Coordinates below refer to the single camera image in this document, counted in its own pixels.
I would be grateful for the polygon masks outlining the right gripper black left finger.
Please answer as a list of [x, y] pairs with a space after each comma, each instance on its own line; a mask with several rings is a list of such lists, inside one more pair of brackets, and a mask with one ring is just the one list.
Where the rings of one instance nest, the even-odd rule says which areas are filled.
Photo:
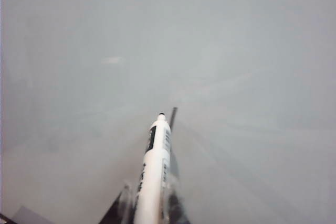
[[134, 223], [134, 199], [132, 185], [125, 181], [100, 223]]

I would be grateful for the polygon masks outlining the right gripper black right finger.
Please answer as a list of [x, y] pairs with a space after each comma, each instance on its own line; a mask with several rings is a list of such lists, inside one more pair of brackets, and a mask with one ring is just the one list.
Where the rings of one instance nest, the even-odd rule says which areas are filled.
[[173, 174], [168, 174], [160, 192], [159, 223], [191, 223], [186, 214], [179, 189], [179, 178]]

